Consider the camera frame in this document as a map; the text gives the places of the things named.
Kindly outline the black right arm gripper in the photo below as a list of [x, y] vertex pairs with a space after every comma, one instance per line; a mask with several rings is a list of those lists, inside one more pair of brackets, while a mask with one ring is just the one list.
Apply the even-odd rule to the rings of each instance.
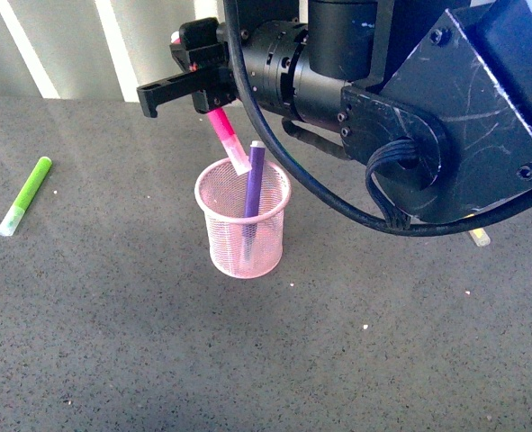
[[[188, 95], [194, 109], [206, 114], [234, 102], [234, 81], [227, 26], [215, 17], [183, 23], [170, 46], [172, 58], [184, 73], [137, 88], [140, 107], [148, 118], [158, 117], [161, 104]], [[308, 55], [305, 23], [267, 21], [241, 40], [248, 81], [260, 107], [302, 122], [296, 105], [298, 81]]]

